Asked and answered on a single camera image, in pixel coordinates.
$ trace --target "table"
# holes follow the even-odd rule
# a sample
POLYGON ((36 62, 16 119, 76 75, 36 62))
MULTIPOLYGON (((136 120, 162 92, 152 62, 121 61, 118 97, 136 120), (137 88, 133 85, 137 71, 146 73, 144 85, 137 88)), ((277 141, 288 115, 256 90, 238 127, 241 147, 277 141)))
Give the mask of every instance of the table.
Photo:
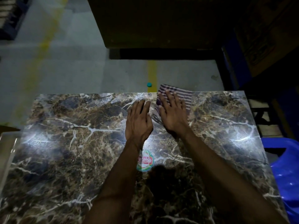
MULTIPOLYGON (((151 113, 156 93, 37 96, 3 189, 0 218, 82 222, 124 148, 126 109, 143 98, 152 101, 151 113)), ((286 217, 243 91, 194 92, 189 121, 197 136, 286 217)), ((137 172, 130 218, 135 223, 221 222, 181 141, 153 124, 143 151, 154 163, 137 172)))

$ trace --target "hand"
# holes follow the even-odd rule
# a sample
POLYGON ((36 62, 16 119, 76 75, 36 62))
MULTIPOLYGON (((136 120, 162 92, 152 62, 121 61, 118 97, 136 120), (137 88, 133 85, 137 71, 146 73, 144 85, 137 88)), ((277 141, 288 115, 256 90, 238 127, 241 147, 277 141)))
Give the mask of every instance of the hand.
POLYGON ((180 100, 175 92, 171 95, 171 93, 166 90, 166 95, 170 105, 162 94, 158 92, 158 96, 163 104, 163 106, 159 105, 162 122, 167 130, 175 132, 178 136, 183 137, 189 128, 186 103, 184 100, 180 100))
POLYGON ((126 139, 132 139, 134 143, 138 147, 141 146, 141 148, 153 130, 152 119, 148 114, 150 101, 146 102, 145 105, 144 102, 145 100, 135 101, 133 106, 129 109, 125 132, 126 139))

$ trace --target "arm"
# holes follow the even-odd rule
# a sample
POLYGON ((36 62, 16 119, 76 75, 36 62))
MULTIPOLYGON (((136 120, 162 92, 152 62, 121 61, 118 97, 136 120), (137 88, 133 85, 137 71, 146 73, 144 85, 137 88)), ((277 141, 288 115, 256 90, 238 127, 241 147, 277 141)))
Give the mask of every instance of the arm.
POLYGON ((251 184, 197 137, 188 125, 185 102, 166 92, 170 105, 159 94, 165 127, 177 133, 186 146, 212 202, 229 222, 287 223, 251 184))
POLYGON ((125 148, 106 178, 83 224, 128 223, 139 151, 153 130, 152 119, 148 115, 150 102, 148 101, 144 108, 143 105, 144 100, 137 101, 128 111, 125 148))

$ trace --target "forearm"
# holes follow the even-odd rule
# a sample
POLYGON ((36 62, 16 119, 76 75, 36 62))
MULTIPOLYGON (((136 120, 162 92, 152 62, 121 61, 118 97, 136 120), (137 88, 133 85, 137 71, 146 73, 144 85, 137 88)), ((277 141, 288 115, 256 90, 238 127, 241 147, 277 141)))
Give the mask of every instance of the forearm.
POLYGON ((245 223, 286 223, 251 184, 197 137, 190 128, 182 137, 195 168, 217 209, 245 223))
POLYGON ((129 139, 106 178, 84 223, 126 223, 136 181, 136 165, 142 144, 129 139))

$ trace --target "striped cloth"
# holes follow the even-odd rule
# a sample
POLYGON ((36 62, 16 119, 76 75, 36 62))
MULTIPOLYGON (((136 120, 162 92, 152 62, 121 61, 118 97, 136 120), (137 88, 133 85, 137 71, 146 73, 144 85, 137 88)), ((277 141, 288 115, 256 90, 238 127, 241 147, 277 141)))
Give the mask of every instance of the striped cloth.
MULTIPOLYGON (((185 100, 187 114, 189 115, 190 107, 191 107, 191 97, 192 97, 193 92, 189 91, 189 90, 183 90, 183 89, 180 89, 178 87, 173 87, 173 86, 169 86, 169 85, 166 85, 166 84, 161 84, 158 91, 163 95, 163 97, 167 100, 168 103, 169 103, 169 99, 166 96, 166 93, 165 93, 166 90, 169 90, 171 94, 173 92, 176 92, 176 94, 178 95, 178 97, 180 99, 185 100)), ((158 97, 155 109, 152 112, 152 119, 155 120, 157 123, 163 125, 162 120, 161 120, 161 116, 160 116, 159 105, 162 105, 162 102, 160 101, 160 99, 158 97)))

